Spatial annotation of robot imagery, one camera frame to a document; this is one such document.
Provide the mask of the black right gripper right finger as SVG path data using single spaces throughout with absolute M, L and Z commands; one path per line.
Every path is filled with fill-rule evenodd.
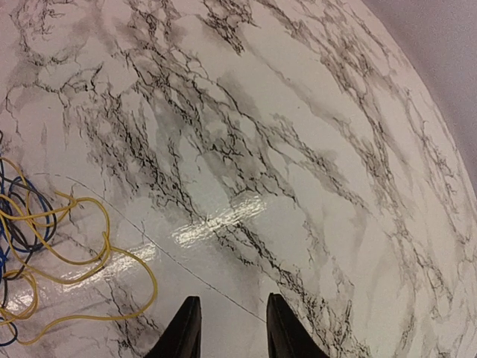
M 281 294 L 268 296 L 266 325 L 269 357 L 328 358 Z

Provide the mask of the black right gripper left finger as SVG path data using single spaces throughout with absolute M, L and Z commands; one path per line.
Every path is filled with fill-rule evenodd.
M 188 296 L 145 358 L 199 358 L 200 347 L 200 298 Z

